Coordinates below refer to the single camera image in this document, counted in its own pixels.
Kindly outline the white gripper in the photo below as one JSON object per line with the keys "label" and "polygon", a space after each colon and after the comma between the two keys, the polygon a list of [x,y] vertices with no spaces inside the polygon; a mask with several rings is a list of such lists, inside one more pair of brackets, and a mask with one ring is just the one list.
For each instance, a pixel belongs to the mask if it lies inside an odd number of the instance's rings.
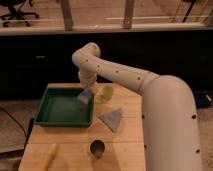
{"label": "white gripper", "polygon": [[91,89],[94,95],[96,95],[99,92],[96,73],[80,69],[78,72],[78,77],[82,86]]}

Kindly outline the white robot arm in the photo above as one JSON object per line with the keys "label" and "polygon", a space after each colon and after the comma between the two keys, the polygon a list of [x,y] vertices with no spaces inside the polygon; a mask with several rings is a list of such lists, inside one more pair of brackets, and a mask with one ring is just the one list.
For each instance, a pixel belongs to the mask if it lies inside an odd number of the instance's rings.
{"label": "white robot arm", "polygon": [[197,109],[191,88],[177,76],[110,62],[90,42],[71,57],[81,83],[101,76],[142,96],[146,171],[203,171]]}

